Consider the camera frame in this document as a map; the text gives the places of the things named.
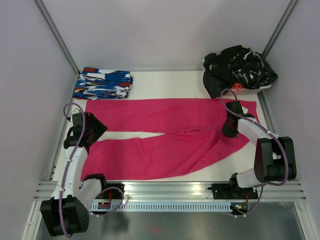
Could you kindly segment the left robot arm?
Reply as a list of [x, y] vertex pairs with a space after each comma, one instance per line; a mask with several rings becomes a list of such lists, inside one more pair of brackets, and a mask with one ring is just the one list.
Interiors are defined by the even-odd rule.
[[102, 173], [81, 178], [90, 147], [108, 129], [92, 113], [72, 115], [63, 142], [64, 163], [57, 185], [48, 200], [40, 206], [40, 212], [48, 233], [52, 237], [71, 237], [84, 233], [89, 227], [89, 210], [95, 198], [105, 198], [109, 186]]

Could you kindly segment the pink trousers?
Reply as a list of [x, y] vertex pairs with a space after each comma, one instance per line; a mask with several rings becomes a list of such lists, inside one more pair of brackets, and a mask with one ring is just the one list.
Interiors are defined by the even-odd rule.
[[107, 180], [155, 180], [187, 175], [241, 150], [249, 140], [221, 130], [227, 118], [218, 99], [167, 98], [88, 101], [111, 132], [147, 132], [152, 137], [106, 139], [94, 143], [82, 176]]

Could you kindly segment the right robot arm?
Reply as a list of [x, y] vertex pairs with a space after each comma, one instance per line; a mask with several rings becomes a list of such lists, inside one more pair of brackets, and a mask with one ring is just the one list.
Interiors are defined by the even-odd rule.
[[294, 142], [288, 136], [279, 136], [265, 127], [249, 113], [244, 113], [240, 101], [222, 104], [226, 108], [226, 121], [221, 133], [236, 138], [244, 135], [255, 146], [254, 164], [249, 170], [235, 173], [228, 193], [240, 198], [246, 188], [263, 185], [282, 186], [297, 177]]

